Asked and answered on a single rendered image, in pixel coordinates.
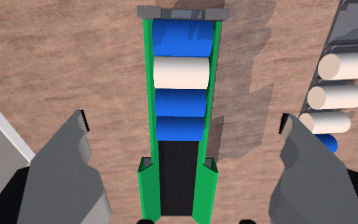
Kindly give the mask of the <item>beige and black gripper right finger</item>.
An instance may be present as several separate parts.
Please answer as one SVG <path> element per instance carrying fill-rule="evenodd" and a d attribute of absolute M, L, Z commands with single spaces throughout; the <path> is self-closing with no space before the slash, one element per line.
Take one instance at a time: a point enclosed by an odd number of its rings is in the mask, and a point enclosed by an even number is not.
<path fill-rule="evenodd" d="M 284 170 L 270 198 L 274 224 L 358 224 L 358 172 L 291 113 L 283 113 L 279 134 Z"/>

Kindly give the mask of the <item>blue cylinder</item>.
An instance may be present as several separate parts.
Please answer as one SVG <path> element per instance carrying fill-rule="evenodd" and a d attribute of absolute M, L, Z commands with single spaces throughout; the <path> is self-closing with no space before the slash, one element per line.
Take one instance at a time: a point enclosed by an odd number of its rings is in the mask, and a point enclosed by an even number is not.
<path fill-rule="evenodd" d="M 156 116 L 204 117 L 205 110 L 205 89 L 155 90 Z"/>
<path fill-rule="evenodd" d="M 212 21 L 153 19 L 154 56 L 208 58 L 212 42 Z"/>
<path fill-rule="evenodd" d="M 333 153 L 336 152 L 338 144 L 336 139 L 330 134 L 314 134 L 321 142 L 323 142 Z"/>
<path fill-rule="evenodd" d="M 157 141 L 202 141 L 203 117 L 157 116 Z"/>

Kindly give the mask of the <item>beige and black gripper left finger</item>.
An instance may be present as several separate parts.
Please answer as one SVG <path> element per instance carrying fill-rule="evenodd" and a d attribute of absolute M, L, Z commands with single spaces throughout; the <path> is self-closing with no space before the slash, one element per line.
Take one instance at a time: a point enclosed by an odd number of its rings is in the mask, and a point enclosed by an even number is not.
<path fill-rule="evenodd" d="M 112 211 L 76 110 L 0 193 L 0 224 L 108 224 Z"/>

